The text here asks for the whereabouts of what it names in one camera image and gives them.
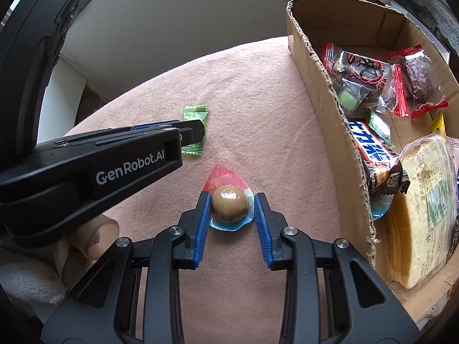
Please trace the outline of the light green candy packet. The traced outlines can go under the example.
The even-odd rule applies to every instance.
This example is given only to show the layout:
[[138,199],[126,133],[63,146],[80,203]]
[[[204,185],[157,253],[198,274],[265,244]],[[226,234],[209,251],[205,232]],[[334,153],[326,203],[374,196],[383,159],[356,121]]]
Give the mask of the light green candy packet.
[[209,119],[209,106],[199,104],[185,106],[183,121],[191,134],[182,142],[181,152],[186,155],[201,156],[205,145],[205,128]]

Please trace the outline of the packaged braised egg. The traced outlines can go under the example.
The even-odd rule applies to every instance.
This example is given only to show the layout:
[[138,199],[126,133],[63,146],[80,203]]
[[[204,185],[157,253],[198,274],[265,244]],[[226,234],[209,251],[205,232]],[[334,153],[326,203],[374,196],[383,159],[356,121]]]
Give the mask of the packaged braised egg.
[[254,193],[236,172],[216,165],[204,184],[211,194],[210,226],[218,231],[234,232],[254,220]]

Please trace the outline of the dark green candy packet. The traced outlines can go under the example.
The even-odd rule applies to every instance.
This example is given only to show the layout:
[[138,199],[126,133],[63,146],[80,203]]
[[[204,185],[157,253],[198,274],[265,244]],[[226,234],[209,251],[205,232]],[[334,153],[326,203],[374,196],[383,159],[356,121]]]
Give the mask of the dark green candy packet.
[[377,134],[377,136],[380,138],[380,140],[383,141],[383,143],[385,143],[386,146],[389,148],[394,147],[391,142],[390,127],[380,116],[378,116],[372,110],[369,111],[368,126],[373,132]]

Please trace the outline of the yellow candy packet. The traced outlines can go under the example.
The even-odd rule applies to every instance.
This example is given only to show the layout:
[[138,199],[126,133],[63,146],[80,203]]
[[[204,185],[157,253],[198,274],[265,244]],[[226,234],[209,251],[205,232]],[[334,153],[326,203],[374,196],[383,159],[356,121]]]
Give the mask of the yellow candy packet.
[[447,138],[446,134],[446,125],[444,122],[444,115],[442,112],[436,115],[433,122],[430,125],[430,133],[431,135],[440,136],[443,139]]

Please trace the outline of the pink table cloth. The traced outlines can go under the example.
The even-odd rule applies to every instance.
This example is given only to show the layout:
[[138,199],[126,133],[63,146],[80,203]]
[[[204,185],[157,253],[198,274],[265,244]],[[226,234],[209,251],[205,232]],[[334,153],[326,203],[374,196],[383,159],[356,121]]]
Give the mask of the pink table cloth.
[[[108,211],[135,241],[156,236],[193,208],[204,189],[232,185],[264,193],[271,209],[314,239],[341,234],[327,148],[284,36],[190,61],[119,96],[75,133],[177,120],[187,106],[209,109],[203,152]],[[285,274],[272,272],[255,223],[210,229],[203,260],[180,273],[187,343],[276,343]]]

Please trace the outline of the packaged sliced bread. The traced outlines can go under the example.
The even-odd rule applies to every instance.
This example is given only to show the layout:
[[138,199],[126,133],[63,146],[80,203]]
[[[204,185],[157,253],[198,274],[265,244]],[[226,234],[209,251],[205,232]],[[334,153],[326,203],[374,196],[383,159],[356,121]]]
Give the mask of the packaged sliced bread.
[[447,136],[435,132],[413,141],[400,155],[410,185],[388,211],[390,275],[412,289],[449,258],[457,216],[456,171]]

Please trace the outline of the blue chocolate bar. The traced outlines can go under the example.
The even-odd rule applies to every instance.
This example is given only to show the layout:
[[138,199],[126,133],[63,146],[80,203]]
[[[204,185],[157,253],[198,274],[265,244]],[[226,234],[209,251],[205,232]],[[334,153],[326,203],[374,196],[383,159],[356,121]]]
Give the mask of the blue chocolate bar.
[[348,128],[363,161],[370,196],[407,194],[409,175],[398,156],[363,121],[351,120]]

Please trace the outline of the red clear snack bag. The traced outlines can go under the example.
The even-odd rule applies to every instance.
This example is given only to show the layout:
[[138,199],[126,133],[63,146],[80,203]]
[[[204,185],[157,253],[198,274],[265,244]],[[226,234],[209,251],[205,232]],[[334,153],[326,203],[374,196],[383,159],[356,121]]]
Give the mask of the red clear snack bag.
[[401,65],[355,54],[330,42],[323,43],[321,58],[346,115],[372,110],[410,116]]

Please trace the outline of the brown cardboard box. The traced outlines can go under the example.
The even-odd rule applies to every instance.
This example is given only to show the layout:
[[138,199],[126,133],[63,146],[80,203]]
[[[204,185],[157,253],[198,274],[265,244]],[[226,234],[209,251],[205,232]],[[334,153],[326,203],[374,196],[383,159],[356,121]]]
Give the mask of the brown cardboard box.
[[[324,42],[356,54],[384,59],[387,52],[420,44],[433,63],[447,97],[447,140],[458,135],[458,83],[433,43],[411,20],[393,9],[364,0],[292,0],[286,8],[289,50],[319,119],[339,198],[342,235],[388,283],[419,327],[439,317],[458,292],[458,249],[453,244],[441,269],[423,283],[406,289],[390,275],[388,214],[373,220],[366,173],[339,105],[331,77],[322,64]],[[387,114],[395,150],[430,135],[433,114],[415,119]]]

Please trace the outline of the red dark snack bag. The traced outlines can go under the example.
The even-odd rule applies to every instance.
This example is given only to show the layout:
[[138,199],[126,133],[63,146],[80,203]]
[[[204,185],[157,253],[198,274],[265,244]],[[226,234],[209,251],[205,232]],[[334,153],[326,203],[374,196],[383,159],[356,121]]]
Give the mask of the red dark snack bag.
[[449,105],[422,45],[389,52],[386,58],[393,76],[393,99],[387,105],[396,116],[414,119]]

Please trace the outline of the white lace table cover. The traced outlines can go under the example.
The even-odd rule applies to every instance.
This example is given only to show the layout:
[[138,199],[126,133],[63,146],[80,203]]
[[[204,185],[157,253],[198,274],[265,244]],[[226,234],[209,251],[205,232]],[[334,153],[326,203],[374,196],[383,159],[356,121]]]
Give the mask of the white lace table cover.
[[453,14],[447,0],[412,0],[426,8],[436,21],[437,31],[447,39],[458,54],[458,19]]

